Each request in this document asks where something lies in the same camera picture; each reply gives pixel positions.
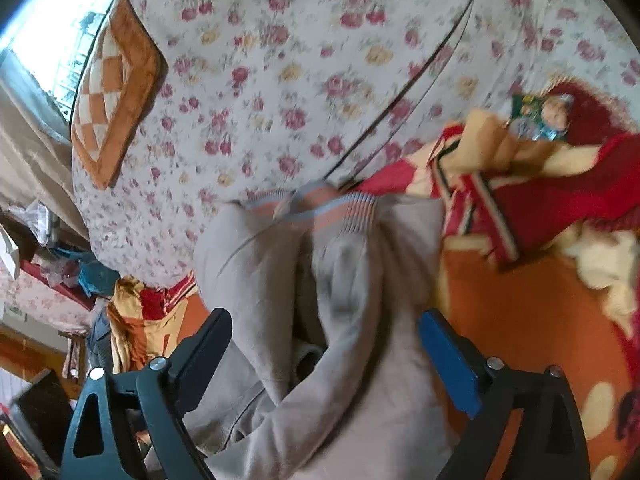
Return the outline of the beige jacket with striped cuffs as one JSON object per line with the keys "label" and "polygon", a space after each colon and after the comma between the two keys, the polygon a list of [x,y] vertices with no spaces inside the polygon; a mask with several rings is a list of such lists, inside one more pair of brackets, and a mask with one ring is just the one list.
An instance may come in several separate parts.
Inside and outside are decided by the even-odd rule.
{"label": "beige jacket with striped cuffs", "polygon": [[451,444],[418,321],[444,207],[326,183],[222,206],[195,246],[232,339],[183,422],[217,479],[433,479]]}

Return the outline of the cluttered side table items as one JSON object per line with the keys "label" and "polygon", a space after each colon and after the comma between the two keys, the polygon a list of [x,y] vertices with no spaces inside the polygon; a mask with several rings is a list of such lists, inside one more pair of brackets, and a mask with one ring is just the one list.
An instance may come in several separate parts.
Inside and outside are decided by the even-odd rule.
{"label": "cluttered side table items", "polygon": [[1,266],[1,411],[44,370],[58,374],[63,390],[77,400],[89,361],[86,338],[93,310],[102,300],[79,287],[51,286],[43,274],[51,256],[24,224],[1,216],[1,244],[16,246],[11,273]]}

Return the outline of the orange red patterned blanket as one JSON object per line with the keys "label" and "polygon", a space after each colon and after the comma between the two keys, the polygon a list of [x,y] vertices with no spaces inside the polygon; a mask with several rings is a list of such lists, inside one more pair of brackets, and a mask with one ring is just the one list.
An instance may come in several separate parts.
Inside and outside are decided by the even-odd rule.
{"label": "orange red patterned blanket", "polygon": [[[495,115],[474,110],[353,191],[331,186],[343,195],[439,200],[444,220],[428,308],[511,365],[561,365],[576,396],[590,477],[634,478],[639,142],[594,96],[578,91],[577,106],[565,143],[516,142]],[[452,452],[464,421],[431,368]]]}

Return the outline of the beige curtain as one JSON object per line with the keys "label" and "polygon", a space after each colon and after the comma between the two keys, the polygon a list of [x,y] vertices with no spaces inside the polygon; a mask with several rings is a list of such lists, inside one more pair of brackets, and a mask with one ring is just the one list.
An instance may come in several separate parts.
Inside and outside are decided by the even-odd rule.
{"label": "beige curtain", "polygon": [[89,237],[74,202],[70,128],[12,50],[1,53],[1,206],[42,203]]}

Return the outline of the small doll on blanket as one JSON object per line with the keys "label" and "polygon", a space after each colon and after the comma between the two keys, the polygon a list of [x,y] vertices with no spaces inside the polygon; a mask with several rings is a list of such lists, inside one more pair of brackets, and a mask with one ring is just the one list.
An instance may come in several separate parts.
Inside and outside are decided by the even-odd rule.
{"label": "small doll on blanket", "polygon": [[512,96],[511,104],[510,133],[525,140],[556,141],[567,133],[574,98],[567,93],[520,93]]}

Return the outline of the orange checkered cushion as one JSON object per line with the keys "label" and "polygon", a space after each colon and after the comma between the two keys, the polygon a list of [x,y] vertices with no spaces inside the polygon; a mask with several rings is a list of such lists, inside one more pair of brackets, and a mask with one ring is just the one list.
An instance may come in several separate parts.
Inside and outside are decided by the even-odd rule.
{"label": "orange checkered cushion", "polygon": [[70,140],[100,190],[119,172],[160,80],[162,59],[129,0],[114,0],[82,70]]}

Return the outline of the floral white quilt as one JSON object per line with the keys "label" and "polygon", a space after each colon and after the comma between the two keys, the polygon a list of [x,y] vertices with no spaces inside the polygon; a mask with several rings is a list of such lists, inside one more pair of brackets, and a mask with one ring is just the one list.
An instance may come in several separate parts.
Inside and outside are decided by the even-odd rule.
{"label": "floral white quilt", "polygon": [[129,0],[160,50],[109,188],[73,169],[93,253],[168,287],[226,200],[370,176],[474,107],[576,77],[639,113],[603,0]]}

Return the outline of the window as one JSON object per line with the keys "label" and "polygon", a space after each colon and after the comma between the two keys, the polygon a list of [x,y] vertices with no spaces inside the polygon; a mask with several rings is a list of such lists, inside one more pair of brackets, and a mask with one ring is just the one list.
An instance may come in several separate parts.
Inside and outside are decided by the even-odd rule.
{"label": "window", "polygon": [[10,49],[41,89],[70,117],[82,69],[114,0],[35,0]]}

